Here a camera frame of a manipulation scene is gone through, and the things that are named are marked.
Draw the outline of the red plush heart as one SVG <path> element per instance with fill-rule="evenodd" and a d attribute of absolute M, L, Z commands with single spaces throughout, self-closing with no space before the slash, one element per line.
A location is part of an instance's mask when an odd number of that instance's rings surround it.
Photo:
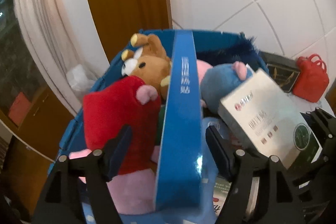
<path fill-rule="evenodd" d="M 104 90 L 85 95 L 83 121 L 87 148 L 92 151 L 103 148 L 124 125 L 129 125 L 131 144 L 118 173 L 149 168 L 160 109 L 157 89 L 137 76 L 125 77 Z"/>

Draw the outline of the blue plastic storage crate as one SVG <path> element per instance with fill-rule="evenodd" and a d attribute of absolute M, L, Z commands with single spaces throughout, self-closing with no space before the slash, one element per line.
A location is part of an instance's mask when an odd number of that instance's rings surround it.
<path fill-rule="evenodd" d="M 84 96 L 81 112 L 68 126 L 60 150 L 92 157 L 117 137 L 131 132 L 130 145 L 116 157 L 114 171 L 97 187 L 86 173 L 81 182 L 98 200 L 110 198 L 117 214 L 131 221 L 160 211 L 199 207 L 202 195 L 202 127 L 198 101 L 197 54 L 214 64 L 241 61 L 252 69 L 266 65 L 252 40 L 243 34 L 213 31 L 152 30 L 169 57 L 177 57 L 169 73 L 173 87 L 167 97 L 141 103 L 137 92 L 150 86 L 144 76 L 123 76 L 121 56 Z"/>

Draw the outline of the blue mouse plush toy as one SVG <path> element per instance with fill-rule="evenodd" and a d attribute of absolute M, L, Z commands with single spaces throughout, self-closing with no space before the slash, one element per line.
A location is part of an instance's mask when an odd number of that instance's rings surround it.
<path fill-rule="evenodd" d="M 213 67 L 205 61 L 197 60 L 197 70 L 201 104 L 213 114 L 218 113 L 222 98 L 254 74 L 253 69 L 241 61 Z"/>

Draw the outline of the white plastic bag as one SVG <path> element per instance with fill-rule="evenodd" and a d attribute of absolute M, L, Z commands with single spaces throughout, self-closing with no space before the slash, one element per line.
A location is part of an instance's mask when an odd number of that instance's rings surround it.
<path fill-rule="evenodd" d="M 78 100 L 82 101 L 89 93 L 97 77 L 87 67 L 78 64 L 71 68 L 66 74 L 67 81 Z"/>

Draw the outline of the pink pig plush toy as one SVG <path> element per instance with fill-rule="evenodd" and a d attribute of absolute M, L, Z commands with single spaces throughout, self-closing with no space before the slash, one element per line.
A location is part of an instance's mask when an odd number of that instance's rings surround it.
<path fill-rule="evenodd" d="M 213 66 L 201 60 L 197 60 L 199 83 L 206 71 Z M 160 146 L 156 145 L 151 155 L 151 160 L 157 163 Z M 92 151 L 84 149 L 71 152 L 70 159 L 76 159 L 89 155 Z M 155 187 L 155 174 L 150 168 L 138 170 L 133 173 L 118 175 L 107 183 L 114 205 L 120 214 L 137 215 L 154 211 L 153 198 Z"/>

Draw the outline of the brown teddy bear plush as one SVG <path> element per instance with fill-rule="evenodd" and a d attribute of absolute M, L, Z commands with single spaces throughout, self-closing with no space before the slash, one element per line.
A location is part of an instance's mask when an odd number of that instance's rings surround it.
<path fill-rule="evenodd" d="M 121 54 L 123 76 L 137 76 L 157 89 L 162 99 L 167 98 L 170 84 L 171 59 L 155 34 L 133 34 L 131 46 L 136 50 L 124 50 Z"/>

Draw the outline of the red and teal packet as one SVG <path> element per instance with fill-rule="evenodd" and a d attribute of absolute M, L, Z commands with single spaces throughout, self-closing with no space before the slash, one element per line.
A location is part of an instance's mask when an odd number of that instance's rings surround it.
<path fill-rule="evenodd" d="M 211 194 L 213 197 L 213 210 L 216 218 L 219 216 L 223 209 L 230 188 L 231 183 L 220 174 L 217 174 L 211 186 Z"/>

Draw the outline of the red handbag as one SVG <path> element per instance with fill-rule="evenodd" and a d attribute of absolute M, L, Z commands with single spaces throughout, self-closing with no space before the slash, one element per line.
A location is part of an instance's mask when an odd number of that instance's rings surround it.
<path fill-rule="evenodd" d="M 315 53 L 309 57 L 300 56 L 296 65 L 300 74 L 291 92 L 309 102 L 318 102 L 329 85 L 326 63 Z"/>

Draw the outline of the white and green medicine box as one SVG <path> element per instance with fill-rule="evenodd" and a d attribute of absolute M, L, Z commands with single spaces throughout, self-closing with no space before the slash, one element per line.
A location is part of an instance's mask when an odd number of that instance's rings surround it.
<path fill-rule="evenodd" d="M 313 163 L 322 152 L 294 102 L 262 69 L 221 99 L 218 114 L 244 148 L 275 155 L 285 168 Z"/>

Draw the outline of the black box with gold emblem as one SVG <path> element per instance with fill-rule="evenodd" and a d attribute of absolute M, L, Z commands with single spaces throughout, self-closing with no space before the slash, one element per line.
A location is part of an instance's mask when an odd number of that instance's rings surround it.
<path fill-rule="evenodd" d="M 290 93 L 296 80 L 299 77 L 300 70 L 295 61 L 274 53 L 260 52 L 269 75 L 278 84 L 285 93 Z"/>

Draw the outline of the blue plastic boomerang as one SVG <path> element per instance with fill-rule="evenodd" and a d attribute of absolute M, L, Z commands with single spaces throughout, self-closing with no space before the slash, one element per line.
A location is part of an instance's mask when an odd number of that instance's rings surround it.
<path fill-rule="evenodd" d="M 202 183 L 202 109 L 192 31 L 177 31 L 159 153 L 156 210 L 198 207 Z"/>

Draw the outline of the dark blue feather duster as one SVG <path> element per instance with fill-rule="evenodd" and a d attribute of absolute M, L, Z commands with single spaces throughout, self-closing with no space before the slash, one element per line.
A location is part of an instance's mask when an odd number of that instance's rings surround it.
<path fill-rule="evenodd" d="M 233 64 L 236 61 L 248 64 L 253 70 L 261 67 L 260 58 L 253 44 L 254 38 L 240 36 L 238 42 L 226 49 L 197 53 L 197 59 L 212 65 Z"/>

